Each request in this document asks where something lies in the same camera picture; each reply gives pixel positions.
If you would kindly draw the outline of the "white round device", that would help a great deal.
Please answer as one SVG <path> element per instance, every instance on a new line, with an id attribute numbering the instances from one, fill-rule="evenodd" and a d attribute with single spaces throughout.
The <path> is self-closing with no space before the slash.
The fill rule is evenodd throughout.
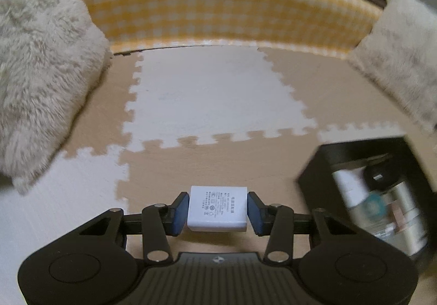
<path id="1" fill-rule="evenodd" d="M 333 173 L 333 178 L 347 209 L 360 205 L 370 193 L 362 171 L 363 169 L 343 169 Z"/>

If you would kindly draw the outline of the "fluffy white pillow right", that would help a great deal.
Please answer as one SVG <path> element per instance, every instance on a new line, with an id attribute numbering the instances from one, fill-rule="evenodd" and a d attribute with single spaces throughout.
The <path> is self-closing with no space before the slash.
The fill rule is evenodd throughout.
<path id="1" fill-rule="evenodd" d="M 348 63 L 436 133 L 436 10 L 420 0 L 387 0 Z"/>

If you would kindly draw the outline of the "white cylinder tube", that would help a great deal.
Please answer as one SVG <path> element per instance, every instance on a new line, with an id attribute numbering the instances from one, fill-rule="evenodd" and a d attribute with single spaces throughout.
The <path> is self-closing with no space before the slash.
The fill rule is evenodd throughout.
<path id="1" fill-rule="evenodd" d="M 390 192 L 392 193 L 393 201 L 401 207 L 407 222 L 404 231 L 410 230 L 413 233 L 413 238 L 416 240 L 424 239 L 426 231 L 424 230 L 421 211 L 415 203 L 408 183 L 405 181 L 399 182 Z"/>

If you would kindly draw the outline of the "clear plastic case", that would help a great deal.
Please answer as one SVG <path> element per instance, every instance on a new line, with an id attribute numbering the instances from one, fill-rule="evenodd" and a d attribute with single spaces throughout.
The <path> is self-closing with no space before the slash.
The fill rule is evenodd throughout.
<path id="1" fill-rule="evenodd" d="M 382 240 L 395 235 L 395 224 L 387 216 L 372 217 L 361 206 L 350 210 L 350 217 L 355 225 Z"/>

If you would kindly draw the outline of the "black cardboard box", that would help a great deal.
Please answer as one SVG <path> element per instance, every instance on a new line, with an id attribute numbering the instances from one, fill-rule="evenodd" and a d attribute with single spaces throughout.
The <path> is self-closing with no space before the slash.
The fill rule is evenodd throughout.
<path id="1" fill-rule="evenodd" d="M 364 170 L 367 165 L 380 162 L 391 162 L 399 172 L 399 178 L 390 189 L 369 189 L 370 192 L 375 191 L 382 195 L 387 205 L 386 216 L 392 221 L 389 205 L 394 201 L 390 190 L 399 182 L 407 182 L 415 203 L 421 211 L 426 231 L 422 240 L 416 240 L 413 238 L 413 233 L 406 230 L 400 233 L 395 231 L 394 236 L 383 241 L 410 256 L 419 272 L 423 273 L 436 255 L 436 192 L 433 191 L 421 163 L 405 137 L 322 144 L 301 171 L 296 183 L 310 210 L 322 208 L 353 223 L 350 217 L 350 210 L 353 208 L 346 208 L 333 173 L 343 169 Z"/>

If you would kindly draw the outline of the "fluffy white pillow left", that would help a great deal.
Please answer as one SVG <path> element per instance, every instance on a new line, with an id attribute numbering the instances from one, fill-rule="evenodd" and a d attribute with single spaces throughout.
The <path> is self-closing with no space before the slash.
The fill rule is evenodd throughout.
<path id="1" fill-rule="evenodd" d="M 82 0 L 1 0 L 1 174 L 27 193 L 110 65 Z"/>

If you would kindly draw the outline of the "fluffy white pillow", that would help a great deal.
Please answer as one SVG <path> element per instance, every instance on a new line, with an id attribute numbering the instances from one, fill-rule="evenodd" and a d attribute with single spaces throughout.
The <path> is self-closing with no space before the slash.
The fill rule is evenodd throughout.
<path id="1" fill-rule="evenodd" d="M 110 65 L 82 0 L 1 0 L 1 174 L 27 193 Z"/>
<path id="2" fill-rule="evenodd" d="M 436 133 L 436 10 L 420 0 L 387 0 L 348 63 Z"/>

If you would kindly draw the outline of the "brown cylinder tube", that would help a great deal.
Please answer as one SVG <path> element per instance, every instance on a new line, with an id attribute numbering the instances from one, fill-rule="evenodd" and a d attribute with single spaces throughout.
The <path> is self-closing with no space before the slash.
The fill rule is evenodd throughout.
<path id="1" fill-rule="evenodd" d="M 389 205 L 390 208 L 390 217 L 392 218 L 392 222 L 395 224 L 395 230 L 397 233 L 404 231 L 407 226 L 407 222 L 405 220 L 404 214 L 401 210 L 401 207 L 393 202 Z"/>

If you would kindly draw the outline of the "black oval case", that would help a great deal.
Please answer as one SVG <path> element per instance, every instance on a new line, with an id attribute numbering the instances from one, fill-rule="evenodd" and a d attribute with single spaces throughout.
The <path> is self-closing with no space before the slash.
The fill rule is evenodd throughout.
<path id="1" fill-rule="evenodd" d="M 386 190 L 398 181 L 399 172 L 391 162 L 380 162 L 367 165 L 363 178 L 369 189 Z"/>

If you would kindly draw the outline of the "white power adapter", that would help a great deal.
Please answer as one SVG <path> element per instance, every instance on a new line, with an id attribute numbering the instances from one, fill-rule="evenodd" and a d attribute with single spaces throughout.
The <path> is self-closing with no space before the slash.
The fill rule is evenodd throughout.
<path id="1" fill-rule="evenodd" d="M 193 232 L 245 232 L 247 194 L 246 187 L 192 186 L 187 227 Z"/>

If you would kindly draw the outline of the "yellow checkered cushion backrest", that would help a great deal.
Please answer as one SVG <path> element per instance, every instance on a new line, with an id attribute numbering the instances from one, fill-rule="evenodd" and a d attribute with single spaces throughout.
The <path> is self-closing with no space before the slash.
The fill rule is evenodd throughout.
<path id="1" fill-rule="evenodd" d="M 195 45 L 343 59 L 382 10 L 366 0 L 83 0 L 116 53 Z"/>

